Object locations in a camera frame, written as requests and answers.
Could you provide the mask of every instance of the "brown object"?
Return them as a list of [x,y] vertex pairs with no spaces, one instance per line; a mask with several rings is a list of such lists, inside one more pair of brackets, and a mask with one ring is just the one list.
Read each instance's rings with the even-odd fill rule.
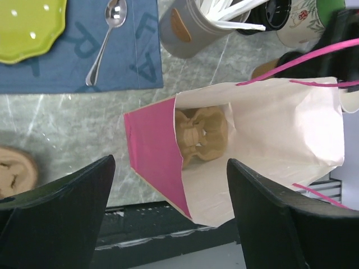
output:
[[183,42],[191,42],[192,37],[187,30],[186,25],[181,19],[180,13],[177,9],[173,9],[171,13],[171,27],[174,34]]
[[261,66],[258,66],[256,69],[254,69],[251,78],[252,79],[257,78],[261,75],[266,74],[268,71],[273,70],[275,67],[277,67],[278,61],[279,61],[279,59],[275,59],[271,62],[264,63]]
[[218,106],[175,111],[176,139],[185,168],[193,156],[211,161],[227,149],[228,127]]
[[1,199],[33,189],[37,180],[36,164],[28,154],[0,147]]

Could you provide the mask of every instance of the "spoon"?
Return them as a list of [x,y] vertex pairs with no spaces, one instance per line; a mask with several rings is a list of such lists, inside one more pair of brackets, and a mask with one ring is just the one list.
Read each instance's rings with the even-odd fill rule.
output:
[[99,54],[96,57],[94,64],[92,65],[88,75],[86,76],[86,85],[94,86],[97,82],[99,74],[99,67],[101,64],[103,52],[110,36],[112,29],[119,28],[123,25],[127,17],[127,3],[126,0],[110,0],[105,10],[105,19],[108,24],[108,31],[105,39],[103,40]]

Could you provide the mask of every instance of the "black cup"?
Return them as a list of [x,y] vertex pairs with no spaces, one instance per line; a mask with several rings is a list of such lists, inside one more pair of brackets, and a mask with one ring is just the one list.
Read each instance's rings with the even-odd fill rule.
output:
[[[265,31],[278,31],[287,23],[292,0],[269,0],[252,9],[246,23],[262,24]],[[242,35],[253,35],[262,31],[237,29]]]

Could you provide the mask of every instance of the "wooden tag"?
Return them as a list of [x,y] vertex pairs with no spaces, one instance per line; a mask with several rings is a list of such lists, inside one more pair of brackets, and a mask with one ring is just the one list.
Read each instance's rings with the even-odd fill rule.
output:
[[192,38],[183,23],[180,14],[177,9],[173,9],[171,13],[171,27],[174,34],[183,42],[191,42]]

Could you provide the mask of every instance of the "spoon handle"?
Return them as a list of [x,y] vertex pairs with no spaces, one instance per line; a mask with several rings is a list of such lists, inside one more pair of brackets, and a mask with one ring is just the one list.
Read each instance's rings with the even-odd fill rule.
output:
[[86,85],[88,85],[88,86],[96,85],[97,77],[99,75],[99,67],[100,67],[100,64],[101,64],[103,52],[105,51],[105,48],[106,48],[107,41],[108,41],[108,38],[110,36],[111,30],[112,30],[112,27],[109,27],[109,29],[108,29],[108,31],[106,33],[105,39],[103,40],[103,43],[101,45],[99,54],[97,55],[96,60],[95,60],[94,64],[92,65],[88,75],[86,76]]

